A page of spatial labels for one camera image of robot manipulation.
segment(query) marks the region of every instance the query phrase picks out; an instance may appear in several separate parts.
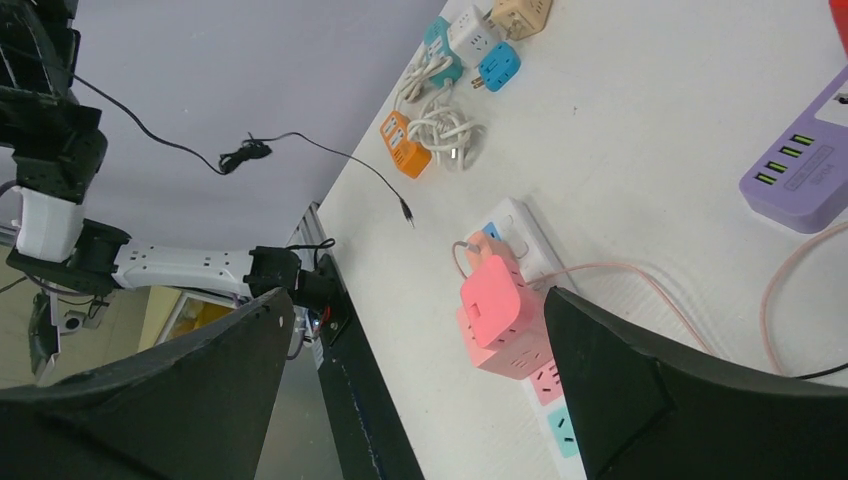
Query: black cable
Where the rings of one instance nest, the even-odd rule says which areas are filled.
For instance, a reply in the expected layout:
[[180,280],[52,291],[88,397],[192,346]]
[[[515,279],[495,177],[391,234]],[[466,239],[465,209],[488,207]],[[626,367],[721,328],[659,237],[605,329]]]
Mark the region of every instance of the black cable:
[[90,88],[90,89],[91,89],[94,93],[96,93],[96,94],[100,95],[101,97],[105,98],[106,100],[108,100],[108,101],[109,101],[109,103],[111,103],[112,105],[114,105],[114,106],[118,107],[118,108],[119,108],[122,112],[126,113],[126,114],[127,114],[127,116],[129,116],[129,117],[132,119],[132,121],[133,121],[133,122],[135,122],[135,124],[136,124],[136,125],[138,125],[138,128],[140,128],[140,129],[141,129],[141,131],[142,131],[142,132],[144,132],[144,134],[145,134],[145,135],[147,135],[147,136],[148,136],[151,140],[153,140],[154,142],[156,142],[156,143],[160,143],[160,144],[162,144],[162,145],[165,145],[166,147],[176,148],[177,150],[182,150],[182,151],[184,151],[184,152],[190,153],[191,155],[194,155],[195,157],[197,157],[197,158],[199,158],[200,160],[202,160],[202,161],[203,161],[203,163],[205,163],[205,164],[206,164],[206,166],[207,166],[207,167],[209,167],[209,168],[210,168],[213,172],[217,173],[218,175],[226,175],[226,173],[220,172],[220,171],[218,171],[218,170],[217,170],[214,166],[212,166],[212,164],[211,164],[211,163],[209,163],[209,161],[208,161],[208,160],[206,160],[206,158],[205,158],[203,155],[201,155],[201,154],[197,153],[196,151],[192,150],[191,148],[188,148],[188,147],[186,147],[185,145],[180,145],[179,143],[170,142],[170,141],[168,141],[168,140],[165,140],[164,138],[159,137],[159,136],[158,136],[158,135],[156,135],[155,133],[151,132],[151,131],[150,131],[150,129],[148,129],[148,128],[147,128],[147,126],[145,126],[145,125],[144,125],[144,122],[142,122],[142,121],[141,121],[141,119],[140,119],[140,118],[138,118],[138,115],[136,115],[135,113],[133,113],[133,111],[132,111],[132,110],[130,110],[130,109],[129,109],[129,107],[127,107],[127,106],[126,106],[126,105],[124,105],[123,103],[121,103],[121,102],[119,102],[119,101],[115,100],[114,98],[112,98],[112,96],[111,96],[111,95],[109,95],[108,93],[104,92],[103,90],[100,90],[99,88],[95,87],[95,86],[94,86],[94,85],[92,85],[90,82],[88,82],[88,81],[87,81],[87,80],[85,80],[84,78],[80,77],[80,76],[79,76],[79,75],[77,75],[76,73],[74,73],[74,72],[72,72],[72,71],[68,70],[67,68],[65,68],[65,67],[63,67],[63,66],[61,66],[61,65],[54,65],[54,64],[51,64],[51,63],[45,62],[45,61],[44,61],[44,59],[43,59],[43,58],[41,58],[41,57],[39,57],[38,55],[33,55],[33,54],[31,54],[31,53],[27,53],[27,52],[25,52],[25,51],[23,51],[23,50],[20,50],[20,49],[18,49],[18,48],[15,48],[15,47],[13,47],[13,46],[11,46],[11,45],[8,45],[8,44],[5,44],[5,43],[0,43],[0,48],[8,49],[8,50],[10,50],[10,51],[12,51],[12,52],[14,52],[14,53],[17,53],[18,55],[20,55],[20,56],[22,56],[22,57],[29,58],[30,60],[34,60],[34,61],[36,61],[36,62],[39,62],[39,63],[41,63],[42,65],[44,65],[45,67],[55,68],[55,69],[57,69],[57,70],[60,70],[62,73],[65,73],[65,74],[67,74],[67,75],[70,75],[71,77],[73,77],[74,79],[76,79],[76,80],[77,80],[78,82],[80,82],[81,84],[83,84],[83,85],[85,85],[86,87]]
[[345,157],[345,158],[349,158],[350,160],[353,160],[354,162],[357,162],[360,165],[364,166],[365,168],[371,170],[375,175],[380,177],[380,180],[382,180],[383,183],[385,183],[386,186],[389,187],[389,189],[392,191],[392,193],[394,193],[398,197],[398,200],[400,200],[400,206],[401,206],[401,210],[403,211],[403,217],[406,219],[407,222],[409,222],[413,227],[415,227],[415,222],[414,222],[414,219],[413,219],[413,216],[412,216],[412,210],[409,208],[409,205],[407,205],[406,200],[404,200],[403,197],[401,197],[400,193],[398,193],[398,191],[395,190],[395,187],[393,187],[392,184],[389,183],[388,180],[386,180],[386,177],[384,177],[383,174],[381,174],[374,167],[372,167],[371,165],[368,165],[367,163],[363,162],[362,160],[359,160],[358,158],[356,158],[352,155],[342,153],[338,150],[333,150],[332,148],[325,147],[325,146],[321,145],[320,143],[309,139],[306,135],[304,135],[302,133],[288,132],[288,133],[284,133],[284,134],[279,135],[279,136],[274,137],[274,138],[266,138],[266,139],[254,139],[253,136],[248,133],[248,136],[250,137],[250,139],[242,141],[241,148],[239,148],[235,152],[222,154],[220,156],[220,160],[218,161],[218,168],[215,168],[211,163],[209,163],[208,160],[206,160],[206,157],[197,153],[195,150],[193,150],[189,147],[186,147],[185,145],[180,145],[179,143],[174,143],[174,142],[165,140],[164,138],[161,138],[158,135],[151,132],[150,129],[148,129],[147,126],[144,125],[144,122],[142,122],[141,119],[138,118],[138,116],[135,113],[133,113],[132,110],[129,109],[129,107],[127,107],[123,103],[119,102],[118,100],[115,100],[112,96],[110,96],[109,94],[107,94],[103,90],[100,90],[99,88],[95,87],[90,82],[83,79],[82,77],[80,77],[76,73],[70,71],[69,69],[67,69],[67,68],[65,68],[61,65],[54,65],[54,64],[48,63],[48,62],[44,61],[44,59],[39,57],[38,55],[33,55],[31,53],[25,52],[23,50],[12,47],[12,46],[5,44],[5,43],[0,43],[0,48],[8,49],[9,51],[17,53],[18,55],[20,55],[22,57],[29,58],[30,60],[34,60],[36,62],[39,62],[42,65],[44,65],[45,67],[55,68],[57,70],[62,71],[63,73],[70,75],[71,77],[76,79],[78,82],[80,82],[83,85],[85,85],[86,87],[90,88],[94,93],[105,98],[112,105],[115,105],[122,112],[126,113],[127,116],[129,116],[132,119],[132,121],[135,122],[136,125],[138,125],[138,128],[140,128],[141,131],[145,135],[147,135],[151,140],[153,140],[156,143],[165,145],[166,147],[175,148],[177,150],[181,150],[183,152],[194,155],[195,157],[199,158],[203,163],[205,163],[206,166],[209,167],[210,170],[212,170],[213,172],[215,172],[216,174],[221,175],[221,176],[229,175],[229,174],[233,173],[236,168],[238,168],[242,163],[244,163],[248,160],[259,160],[259,159],[267,157],[268,155],[273,153],[273,151],[271,150],[271,147],[266,145],[266,143],[276,142],[278,140],[282,140],[282,139],[290,137],[290,136],[300,137],[303,140],[306,140],[310,144],[312,144],[312,145],[314,145],[314,146],[316,146],[316,147],[318,147],[318,148],[320,148],[324,151],[327,151],[327,152],[330,152],[330,153],[333,153],[333,154],[336,154],[336,155],[340,155],[340,156]]
[[[100,307],[103,306],[103,300],[105,300],[105,297],[94,297],[91,299],[91,304],[88,306],[88,313],[86,314],[88,318],[94,318],[97,315],[100,311]],[[97,301],[97,309],[94,310],[94,313],[91,313],[91,308],[94,307],[95,301]]]
[[286,247],[286,250],[294,251],[294,250],[313,250],[312,252],[312,268],[318,266],[318,252],[321,250],[327,250],[329,248],[333,248],[336,246],[335,238],[328,238],[318,245],[289,245]]
[[845,369],[848,369],[848,363],[843,363],[842,365],[839,365],[838,367],[828,368],[827,370],[822,370],[820,372],[808,373],[806,375],[800,375],[800,376],[797,376],[795,378],[797,378],[798,380],[812,380],[814,378],[821,378],[821,377],[826,377],[828,375],[833,375],[834,373],[841,372]]
[[83,307],[85,305],[89,305],[93,301],[94,301],[94,298],[92,298],[91,300],[89,300],[87,302],[82,302],[82,303],[69,302],[69,301],[65,300],[64,298],[59,299],[60,303],[64,303],[65,305],[73,305],[75,307]]
[[21,277],[21,278],[19,278],[19,279],[15,280],[14,282],[12,282],[12,283],[10,283],[10,284],[6,285],[5,287],[0,288],[0,293],[6,293],[6,292],[8,292],[9,290],[11,290],[11,289],[15,288],[16,286],[20,285],[21,283],[23,283],[23,282],[25,282],[25,281],[27,281],[27,278],[26,278],[26,277]]
[[250,135],[249,133],[248,136],[250,136],[250,139],[242,142],[242,147],[238,151],[227,155],[221,155],[221,161],[218,163],[218,168],[220,168],[222,172],[231,172],[247,160],[267,157],[271,154],[271,147],[266,145],[266,143],[276,142],[278,140],[283,140],[288,137],[298,137],[302,140],[305,140],[306,142],[309,142],[313,146],[324,150],[325,152],[348,158],[362,165],[368,170],[371,170],[371,172],[374,173],[374,175],[377,175],[377,177],[379,177],[380,180],[382,180],[383,183],[385,183],[386,186],[389,187],[389,190],[391,190],[392,193],[394,193],[395,196],[398,197],[398,200],[400,200],[400,208],[403,212],[403,218],[405,218],[406,221],[410,223],[410,225],[415,227],[415,219],[412,216],[412,209],[409,208],[409,205],[406,203],[406,200],[404,200],[400,193],[395,190],[395,187],[393,187],[392,184],[389,183],[388,180],[386,180],[386,177],[384,177],[382,173],[378,172],[374,167],[368,165],[367,163],[354,157],[353,155],[349,155],[347,153],[340,152],[329,147],[325,147],[324,145],[321,145],[320,143],[312,140],[311,138],[307,137],[306,135],[300,132],[286,132],[282,135],[278,135],[272,138],[253,138],[253,135]]

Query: pink charger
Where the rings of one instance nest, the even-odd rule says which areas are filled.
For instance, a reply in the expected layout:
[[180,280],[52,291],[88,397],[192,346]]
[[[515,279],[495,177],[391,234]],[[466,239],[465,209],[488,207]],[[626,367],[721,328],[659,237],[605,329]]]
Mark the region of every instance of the pink charger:
[[462,285],[457,321],[475,367],[521,380],[553,359],[542,297],[514,260],[492,255]]

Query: usb port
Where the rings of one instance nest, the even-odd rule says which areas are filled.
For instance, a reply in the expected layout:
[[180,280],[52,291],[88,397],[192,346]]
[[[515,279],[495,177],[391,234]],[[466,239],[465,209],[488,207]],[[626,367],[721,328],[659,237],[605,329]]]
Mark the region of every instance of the usb port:
[[789,147],[781,148],[780,153],[782,153],[784,155],[789,155],[790,157],[793,157],[793,158],[798,158],[798,157],[801,156],[800,150],[795,150],[794,148],[789,148]]
[[766,168],[770,170],[774,170],[777,173],[783,173],[786,171],[786,166],[781,165],[777,162],[769,162],[766,164]]
[[803,135],[792,135],[792,138],[790,138],[789,140],[792,140],[795,143],[800,143],[801,145],[806,145],[808,147],[813,144],[812,138],[805,137]]
[[767,183],[769,185],[774,185],[774,182],[777,181],[776,178],[770,177],[770,176],[766,175],[765,173],[758,173],[757,176],[754,177],[754,178],[756,178],[757,180],[759,180],[763,183]]

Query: white table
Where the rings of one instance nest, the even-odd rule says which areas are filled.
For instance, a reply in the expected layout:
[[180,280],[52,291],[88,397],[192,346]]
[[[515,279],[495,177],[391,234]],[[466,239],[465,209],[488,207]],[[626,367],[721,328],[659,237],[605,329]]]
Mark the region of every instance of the white table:
[[[353,163],[319,211],[427,478],[556,476],[518,382],[471,367],[454,317],[451,243],[508,195],[563,262],[645,268],[720,356],[768,370],[760,295],[807,237],[754,214],[737,183],[846,63],[824,0],[556,0],[547,29],[516,48],[522,70],[500,93],[472,91],[471,73],[455,95],[488,127],[468,172],[397,172],[378,134],[391,95],[356,149],[409,201],[415,230]],[[806,259],[773,303],[790,373],[848,359],[845,241]],[[595,303],[692,344],[638,278],[573,278]]]

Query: electrical cord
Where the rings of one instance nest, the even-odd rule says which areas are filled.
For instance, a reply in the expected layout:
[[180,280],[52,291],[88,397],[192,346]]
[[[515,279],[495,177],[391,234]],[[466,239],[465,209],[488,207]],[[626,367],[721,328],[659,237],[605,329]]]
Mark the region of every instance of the electrical cord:
[[65,300],[64,298],[59,299],[59,303],[64,303],[65,305],[72,305],[74,307],[84,307],[86,305],[91,305],[92,302],[94,302],[94,298],[92,298],[91,300],[89,300],[87,302],[82,302],[82,303],[69,302],[69,301]]
[[23,283],[23,282],[25,282],[25,281],[27,281],[27,280],[28,280],[28,278],[26,278],[26,277],[21,277],[21,278],[19,278],[19,279],[15,280],[14,282],[12,282],[12,283],[10,283],[10,284],[6,285],[5,287],[0,288],[0,293],[6,293],[6,292],[8,292],[9,290],[11,290],[11,289],[15,288],[16,286],[20,285],[21,283]]
[[300,328],[300,340],[297,342],[297,348],[295,348],[294,353],[291,355],[286,354],[286,360],[294,360],[300,355],[300,352],[303,351],[303,344],[306,342],[306,322],[308,322],[306,318],[303,319],[303,326]]
[[331,148],[325,147],[325,146],[307,138],[302,133],[288,132],[288,133],[284,133],[284,134],[282,134],[278,137],[267,138],[267,139],[254,139],[253,136],[248,133],[248,136],[250,138],[248,140],[242,141],[241,147],[237,151],[220,155],[220,160],[218,161],[218,168],[215,168],[215,166],[212,165],[206,159],[206,157],[204,157],[203,155],[201,155],[200,153],[198,153],[194,149],[191,149],[191,148],[186,147],[185,145],[181,145],[179,143],[175,143],[175,142],[171,142],[169,140],[165,140],[164,138],[161,138],[158,135],[156,135],[155,133],[151,132],[150,129],[147,128],[146,125],[144,125],[144,122],[141,121],[141,119],[138,117],[138,115],[136,115],[132,110],[130,110],[129,107],[127,107],[123,103],[119,102],[118,100],[116,100],[115,98],[113,98],[112,96],[110,96],[109,94],[104,92],[103,90],[97,88],[92,83],[83,79],[82,77],[80,77],[76,73],[72,72],[71,70],[64,68],[60,65],[54,65],[54,64],[51,64],[49,62],[46,62],[46,61],[44,61],[43,58],[41,58],[37,55],[32,55],[30,53],[27,53],[23,50],[20,50],[18,48],[15,48],[15,47],[10,46],[10,45],[5,44],[5,43],[0,43],[0,50],[3,50],[3,49],[9,50],[13,53],[16,53],[17,55],[24,57],[24,58],[28,58],[30,60],[39,62],[40,64],[44,65],[45,67],[54,68],[54,69],[60,70],[61,72],[65,73],[67,75],[70,75],[71,77],[76,79],[78,82],[80,82],[83,85],[85,85],[86,87],[90,88],[94,93],[100,95],[101,97],[103,97],[104,99],[109,101],[109,103],[118,107],[119,110],[121,110],[122,112],[127,114],[127,116],[129,116],[130,119],[132,119],[132,121],[135,122],[135,124],[138,126],[138,128],[148,138],[150,138],[154,142],[159,143],[161,145],[164,145],[166,147],[181,150],[181,151],[186,152],[190,155],[193,155],[194,157],[199,158],[204,164],[206,164],[207,167],[209,167],[210,170],[212,170],[213,172],[215,172],[216,174],[218,174],[220,176],[225,176],[225,175],[229,175],[229,174],[233,173],[236,168],[238,168],[241,164],[243,164],[244,162],[246,162],[248,160],[259,160],[259,159],[265,158],[268,155],[270,155],[271,153],[273,153],[273,151],[271,150],[271,147],[266,145],[266,143],[268,143],[268,142],[275,142],[277,140],[282,140],[282,139],[290,137],[290,136],[300,137],[303,140],[306,140],[310,144],[312,144],[312,145],[314,145],[314,146],[316,146],[316,147],[318,147],[322,150],[325,150],[327,152],[330,152],[330,153],[333,153],[333,154],[336,154],[336,155],[340,155],[342,157],[353,160],[353,161],[359,163],[360,165],[371,170],[375,175],[377,175],[386,184],[387,187],[389,187],[389,189],[392,191],[392,193],[394,193],[398,197],[398,199],[400,200],[400,203],[401,203],[401,210],[403,211],[404,218],[413,227],[415,226],[413,216],[412,216],[412,210],[409,208],[409,205],[407,205],[406,200],[404,200],[403,197],[401,197],[401,195],[398,193],[398,191],[395,190],[395,188],[389,183],[389,181],[386,180],[386,177],[384,177],[382,174],[380,174],[380,172],[378,172],[371,165],[368,165],[367,163],[363,162],[362,160],[359,160],[358,158],[355,158],[352,155],[348,155],[346,153],[342,153],[340,151],[333,150]]
[[[770,335],[770,332],[769,332],[769,323],[768,323],[768,320],[769,320],[769,318],[768,318],[769,300],[771,299],[777,285],[786,277],[786,275],[789,273],[789,271],[792,269],[792,267],[797,265],[797,263],[801,260],[801,258],[805,254],[807,254],[813,247],[819,245],[820,243],[824,242],[825,240],[827,240],[827,239],[829,239],[829,238],[831,238],[831,237],[833,237],[833,236],[835,236],[835,235],[837,235],[841,232],[844,232],[845,230],[848,230],[848,222],[841,223],[839,225],[833,226],[833,227],[819,233],[815,237],[807,240],[806,242],[804,242],[800,247],[798,247],[783,262],[783,264],[780,266],[780,268],[778,268],[777,272],[775,272],[775,274],[772,276],[771,280],[768,283],[768,286],[766,287],[765,291],[763,292],[763,296],[762,296],[762,299],[760,301],[760,312],[759,312],[760,333],[761,333],[761,337],[762,337],[762,341],[763,341],[763,347],[766,351],[766,355],[769,359],[769,362],[771,363],[772,368],[774,369],[775,373],[777,373],[778,375],[786,376],[785,371],[783,369],[783,365],[781,364],[780,359],[778,358],[777,353],[775,352],[775,348],[774,348],[774,345],[772,343],[771,335]],[[453,244],[453,246],[451,248],[454,265],[456,266],[456,269],[457,269],[457,271],[459,271],[460,275],[462,275],[463,278],[467,278],[466,274],[462,271],[462,268],[459,265],[459,261],[456,258],[456,248],[458,246],[465,246],[465,242],[456,242],[456,243]],[[561,275],[563,273],[573,272],[573,271],[577,271],[577,270],[583,270],[583,269],[587,269],[587,268],[595,268],[595,267],[624,268],[624,269],[627,269],[627,270],[630,270],[630,271],[633,271],[633,272],[636,272],[637,274],[639,274],[639,276],[642,277],[646,282],[648,282],[648,284],[651,286],[651,288],[653,288],[654,291],[656,291],[657,294],[662,298],[662,300],[672,309],[675,316],[677,316],[678,319],[681,320],[681,322],[686,327],[686,329],[689,331],[689,333],[692,334],[692,336],[698,341],[698,343],[704,348],[704,350],[707,351],[708,353],[713,354],[713,352],[709,348],[707,348],[706,344],[704,343],[703,339],[701,339],[700,335],[697,334],[697,332],[695,331],[695,329],[691,325],[691,323],[686,319],[686,317],[683,315],[683,313],[680,311],[680,309],[678,309],[673,304],[671,299],[662,291],[662,289],[659,287],[659,285],[656,282],[654,282],[653,280],[651,280],[640,269],[638,269],[638,268],[636,268],[632,265],[620,264],[620,263],[594,263],[594,264],[587,264],[587,265],[579,265],[579,266],[576,266],[576,267],[566,268],[562,271],[559,271],[559,272],[556,272],[556,273],[553,273],[553,274],[550,274],[550,275],[545,275],[541,278],[537,278],[537,279],[535,279],[531,282],[528,282],[528,284],[542,282],[542,281],[548,280],[550,278],[554,278],[554,277]],[[838,372],[841,372],[841,371],[844,371],[844,370],[848,370],[848,363],[844,363],[842,365],[838,365],[836,367],[828,368],[826,370],[822,370],[822,371],[819,371],[819,372],[795,376],[793,378],[796,378],[796,379],[799,379],[799,380],[811,380],[811,379],[815,379],[815,378],[821,378],[821,377],[825,377],[825,376],[828,376],[828,375],[832,375],[834,373],[838,373]]]
[[839,365],[837,367],[828,368],[827,370],[822,370],[820,372],[808,373],[806,375],[799,375],[793,378],[797,378],[798,380],[812,380],[814,378],[821,378],[826,377],[828,375],[833,375],[834,373],[839,373],[845,369],[848,369],[848,363],[843,363],[842,365]]
[[[834,235],[845,231],[846,229],[848,229],[848,222],[841,223],[839,225],[833,226],[833,227],[819,233],[815,237],[807,240],[803,244],[801,244],[801,246],[798,247],[792,253],[792,255],[790,255],[789,258],[787,258],[786,261],[783,262],[783,265],[781,265],[780,268],[777,269],[777,272],[775,272],[774,276],[771,277],[771,281],[769,282],[768,286],[766,287],[765,292],[763,292],[763,298],[760,301],[760,333],[762,335],[763,347],[766,350],[766,355],[768,356],[769,362],[771,363],[771,366],[772,366],[772,368],[774,368],[775,372],[777,372],[780,375],[785,375],[785,373],[784,373],[783,365],[781,364],[780,359],[778,358],[777,354],[775,353],[774,345],[772,344],[771,336],[769,334],[769,325],[768,325],[768,303],[769,303],[769,299],[771,298],[772,293],[774,292],[777,284],[781,280],[783,280],[783,278],[786,276],[786,274],[789,272],[789,270],[793,266],[795,266],[798,263],[798,261],[807,252],[810,251],[810,249],[812,249],[816,245],[822,243],[823,241],[833,237]],[[810,378],[819,378],[819,377],[823,377],[825,375],[831,375],[831,374],[834,374],[836,372],[845,370],[846,368],[848,368],[848,363],[846,363],[844,365],[840,365],[838,367],[828,369],[828,370],[824,370],[824,371],[821,371],[821,372],[802,375],[800,377],[795,377],[795,378],[802,378],[804,380],[808,380]]]
[[318,245],[289,245],[286,247],[286,250],[295,251],[295,250],[312,250],[312,268],[318,266],[318,252],[321,250],[328,250],[336,246],[335,238],[328,238]]
[[424,85],[434,76],[450,68],[451,65],[453,65],[451,55],[431,57],[428,60],[425,47],[421,45],[415,52],[412,62],[406,67],[403,78],[398,85],[394,109],[400,111],[403,102],[415,103],[421,96]]
[[683,315],[683,312],[681,312],[680,309],[677,308],[674,302],[671,301],[671,298],[668,297],[668,295],[663,291],[659,284],[654,281],[650,276],[648,276],[647,273],[642,271],[640,268],[634,267],[633,265],[616,262],[587,263],[585,265],[577,265],[576,267],[564,268],[549,275],[543,275],[539,278],[527,282],[527,284],[533,285],[534,283],[544,282],[552,278],[556,278],[564,273],[576,272],[579,270],[586,270],[590,268],[620,268],[639,275],[639,277],[642,278],[642,280],[644,280],[654,290],[654,292],[656,292],[657,295],[660,296],[662,301],[665,302],[666,305],[668,305],[668,308],[670,308],[674,315],[677,317],[677,319],[680,320],[680,323],[682,323],[683,326],[686,327],[686,330],[689,332],[690,335],[692,335],[695,341],[698,342],[698,345],[700,345],[705,352],[709,353],[712,356],[716,356],[715,352],[713,352],[713,350],[707,345],[704,339],[701,338],[701,335],[698,333],[697,330],[695,330],[695,327],[689,322],[686,316]]
[[409,140],[436,155],[436,163],[448,171],[463,171],[471,150],[471,133],[480,124],[468,119],[465,113],[442,97],[451,89],[445,81],[433,97],[424,104],[418,120],[409,122]]
[[473,245],[468,242],[453,242],[453,246],[451,247],[451,256],[453,257],[453,264],[456,267],[456,271],[462,275],[462,278],[468,278],[468,275],[465,274],[465,271],[462,270],[462,267],[459,265],[459,259],[456,257],[456,248],[463,247],[466,250],[471,250],[473,253],[480,253],[480,247],[477,245]]
[[87,297],[87,296],[89,296],[88,293],[73,292],[71,290],[61,290],[61,289],[58,289],[58,288],[55,288],[55,287],[51,287],[47,283],[39,280],[38,278],[35,278],[32,275],[29,275],[29,274],[26,274],[26,278],[28,278],[30,282],[36,284],[42,290],[47,290],[48,292],[55,293],[56,295],[64,295],[66,297]]
[[320,338],[321,329],[324,328],[324,324],[327,323],[327,320],[330,319],[330,316],[332,316],[332,309],[327,306],[327,308],[324,309],[324,315],[321,316],[321,322],[318,324],[315,330],[312,331],[312,338]]
[[[97,301],[97,308],[94,310],[94,313],[91,313],[95,300]],[[91,303],[88,306],[88,313],[86,314],[88,318],[94,318],[100,312],[100,308],[103,306],[103,300],[104,297],[94,297],[91,299]]]

